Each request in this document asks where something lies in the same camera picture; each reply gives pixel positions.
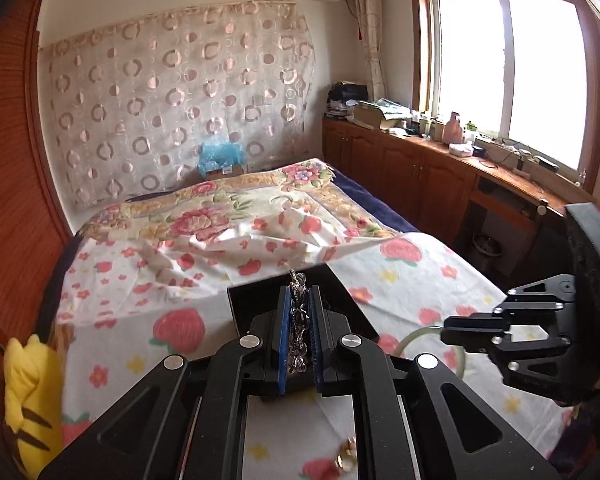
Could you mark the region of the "green jade bangle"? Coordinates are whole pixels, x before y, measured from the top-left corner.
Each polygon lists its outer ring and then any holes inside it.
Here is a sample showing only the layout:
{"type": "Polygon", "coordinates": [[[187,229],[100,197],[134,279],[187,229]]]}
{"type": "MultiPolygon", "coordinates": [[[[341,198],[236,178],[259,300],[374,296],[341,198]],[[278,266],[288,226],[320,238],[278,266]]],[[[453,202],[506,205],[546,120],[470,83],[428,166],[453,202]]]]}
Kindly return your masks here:
{"type": "Polygon", "coordinates": [[[463,379],[466,372],[467,353],[463,348],[449,346],[441,338],[442,326],[429,325],[416,328],[403,337],[391,351],[393,356],[413,359],[419,353],[431,353],[463,379]]]}

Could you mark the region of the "wooden side cabinet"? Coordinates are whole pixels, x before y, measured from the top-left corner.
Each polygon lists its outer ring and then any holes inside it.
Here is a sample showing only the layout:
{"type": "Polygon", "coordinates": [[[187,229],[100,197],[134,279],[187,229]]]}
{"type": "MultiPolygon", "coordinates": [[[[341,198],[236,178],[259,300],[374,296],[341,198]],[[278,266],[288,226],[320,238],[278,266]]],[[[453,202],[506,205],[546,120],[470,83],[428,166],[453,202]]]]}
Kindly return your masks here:
{"type": "Polygon", "coordinates": [[[497,162],[440,143],[324,119],[326,162],[501,288],[569,273],[567,200],[497,162]]]}

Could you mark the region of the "floral quilt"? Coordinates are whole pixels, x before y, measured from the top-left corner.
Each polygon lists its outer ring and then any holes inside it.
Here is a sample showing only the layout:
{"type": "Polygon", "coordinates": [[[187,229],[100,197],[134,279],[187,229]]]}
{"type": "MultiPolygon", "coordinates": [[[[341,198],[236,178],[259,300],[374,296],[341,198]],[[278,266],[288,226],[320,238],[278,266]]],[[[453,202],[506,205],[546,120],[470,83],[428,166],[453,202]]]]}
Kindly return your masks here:
{"type": "Polygon", "coordinates": [[[242,232],[291,240],[324,237],[329,245],[355,237],[396,234],[335,183],[321,159],[271,171],[204,181],[188,188],[106,207],[81,228],[98,242],[182,238],[202,244],[242,232]]]}

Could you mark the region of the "pink bottle on sill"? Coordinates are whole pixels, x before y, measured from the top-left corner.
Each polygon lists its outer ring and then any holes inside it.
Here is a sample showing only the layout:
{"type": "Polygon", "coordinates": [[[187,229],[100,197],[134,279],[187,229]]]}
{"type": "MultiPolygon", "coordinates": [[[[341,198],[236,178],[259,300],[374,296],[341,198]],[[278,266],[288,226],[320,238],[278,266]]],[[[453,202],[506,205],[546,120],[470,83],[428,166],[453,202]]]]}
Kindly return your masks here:
{"type": "Polygon", "coordinates": [[[452,112],[449,121],[444,125],[442,143],[445,145],[462,144],[464,142],[463,128],[460,125],[460,114],[452,112]]]}

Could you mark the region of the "blue plastic bag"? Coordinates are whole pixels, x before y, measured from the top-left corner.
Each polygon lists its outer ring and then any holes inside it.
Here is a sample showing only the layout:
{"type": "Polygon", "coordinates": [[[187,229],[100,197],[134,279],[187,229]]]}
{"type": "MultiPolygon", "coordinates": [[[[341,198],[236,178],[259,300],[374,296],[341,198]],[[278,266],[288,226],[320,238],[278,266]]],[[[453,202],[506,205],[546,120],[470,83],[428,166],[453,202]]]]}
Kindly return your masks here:
{"type": "Polygon", "coordinates": [[[207,177],[213,171],[227,174],[227,169],[245,165],[245,153],[234,143],[204,143],[201,145],[198,158],[198,172],[207,177]]]}

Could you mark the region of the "clutter pile on cabinet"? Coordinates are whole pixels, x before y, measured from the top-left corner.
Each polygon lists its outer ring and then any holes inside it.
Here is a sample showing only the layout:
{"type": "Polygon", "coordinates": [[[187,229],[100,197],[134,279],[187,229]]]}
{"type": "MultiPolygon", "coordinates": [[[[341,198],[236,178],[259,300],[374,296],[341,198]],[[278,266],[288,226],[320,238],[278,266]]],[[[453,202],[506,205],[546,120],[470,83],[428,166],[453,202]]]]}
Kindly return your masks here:
{"type": "Polygon", "coordinates": [[[370,101],[365,84],[338,81],[329,89],[325,117],[367,129],[389,130],[409,127],[414,114],[408,107],[385,98],[370,101]]]}

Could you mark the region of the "yellow plush toy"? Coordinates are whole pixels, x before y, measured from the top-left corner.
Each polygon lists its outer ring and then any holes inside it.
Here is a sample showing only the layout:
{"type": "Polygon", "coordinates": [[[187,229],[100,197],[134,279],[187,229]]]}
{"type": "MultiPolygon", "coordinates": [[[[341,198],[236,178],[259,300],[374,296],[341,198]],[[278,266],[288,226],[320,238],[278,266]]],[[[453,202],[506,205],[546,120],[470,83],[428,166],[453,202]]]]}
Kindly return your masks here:
{"type": "Polygon", "coordinates": [[[4,434],[18,469],[38,475],[62,450],[64,378],[55,350],[35,334],[25,344],[12,338],[4,354],[4,434]]]}

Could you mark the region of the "wooden headboard panel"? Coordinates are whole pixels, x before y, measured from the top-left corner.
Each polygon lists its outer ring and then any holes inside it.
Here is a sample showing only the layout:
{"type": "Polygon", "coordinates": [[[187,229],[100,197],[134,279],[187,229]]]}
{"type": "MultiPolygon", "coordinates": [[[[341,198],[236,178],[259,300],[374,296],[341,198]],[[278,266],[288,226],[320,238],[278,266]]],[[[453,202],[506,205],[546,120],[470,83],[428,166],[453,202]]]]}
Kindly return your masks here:
{"type": "Polygon", "coordinates": [[[0,420],[2,348],[34,329],[69,238],[52,193],[38,112],[38,14],[15,0],[0,21],[0,420]]]}

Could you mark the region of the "circle pattern curtain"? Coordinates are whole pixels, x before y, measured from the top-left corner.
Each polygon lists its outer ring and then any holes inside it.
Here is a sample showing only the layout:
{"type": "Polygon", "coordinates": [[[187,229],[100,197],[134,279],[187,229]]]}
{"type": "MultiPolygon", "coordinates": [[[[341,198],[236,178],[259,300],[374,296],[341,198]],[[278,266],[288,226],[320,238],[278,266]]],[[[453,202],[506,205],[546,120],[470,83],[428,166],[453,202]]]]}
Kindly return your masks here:
{"type": "Polygon", "coordinates": [[[170,190],[213,145],[250,169],[306,154],[314,64],[289,0],[190,6],[49,44],[38,82],[60,195],[87,209],[170,190]]]}

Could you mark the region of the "beige window curtain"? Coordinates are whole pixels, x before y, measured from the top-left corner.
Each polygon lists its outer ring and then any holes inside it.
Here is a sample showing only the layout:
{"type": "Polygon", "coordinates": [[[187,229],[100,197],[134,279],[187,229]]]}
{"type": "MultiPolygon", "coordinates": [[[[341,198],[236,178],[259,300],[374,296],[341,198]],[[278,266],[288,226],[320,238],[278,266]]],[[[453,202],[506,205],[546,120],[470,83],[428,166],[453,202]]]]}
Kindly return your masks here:
{"type": "Polygon", "coordinates": [[[381,0],[354,0],[367,70],[367,90],[372,101],[386,95],[380,52],[382,47],[381,0]]]}

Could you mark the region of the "window with wooden frame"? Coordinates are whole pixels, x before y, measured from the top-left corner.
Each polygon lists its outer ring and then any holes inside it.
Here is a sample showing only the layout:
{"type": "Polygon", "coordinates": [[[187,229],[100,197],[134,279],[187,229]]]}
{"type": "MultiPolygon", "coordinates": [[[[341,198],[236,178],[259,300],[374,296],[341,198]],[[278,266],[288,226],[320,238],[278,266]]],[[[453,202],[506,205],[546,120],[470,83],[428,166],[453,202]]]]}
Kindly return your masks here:
{"type": "Polygon", "coordinates": [[[600,28],[584,0],[413,0],[415,103],[593,192],[600,28]]]}

